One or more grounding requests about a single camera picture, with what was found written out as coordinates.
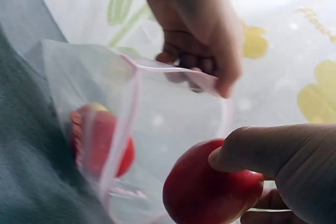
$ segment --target tablecloth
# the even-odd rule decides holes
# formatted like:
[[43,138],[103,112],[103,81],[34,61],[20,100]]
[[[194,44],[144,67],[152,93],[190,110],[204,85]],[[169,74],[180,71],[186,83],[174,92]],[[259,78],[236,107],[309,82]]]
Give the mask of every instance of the tablecloth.
[[[44,0],[70,43],[153,59],[162,32],[145,0]],[[232,129],[336,122],[335,0],[232,0],[244,23],[244,75]]]

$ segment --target red tomato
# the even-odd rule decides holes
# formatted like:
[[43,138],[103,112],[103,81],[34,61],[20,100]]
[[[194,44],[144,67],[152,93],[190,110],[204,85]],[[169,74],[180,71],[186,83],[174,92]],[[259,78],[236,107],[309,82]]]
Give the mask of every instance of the red tomato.
[[251,208],[263,192],[262,174],[221,173],[208,163],[224,140],[197,144],[173,166],[163,186],[163,203],[177,224],[228,224]]
[[[93,123],[87,125],[89,112],[95,110],[96,114]],[[107,160],[112,137],[114,134],[117,117],[108,112],[99,104],[88,104],[81,107],[76,112],[70,114],[73,122],[72,126],[72,143],[75,146],[75,157],[77,165],[81,165],[84,157],[83,134],[86,133],[87,127],[91,127],[91,150],[88,156],[88,169],[93,175],[100,177],[102,168]],[[135,148],[132,137],[128,140],[127,148],[121,160],[117,177],[125,174],[131,167],[135,157]]]

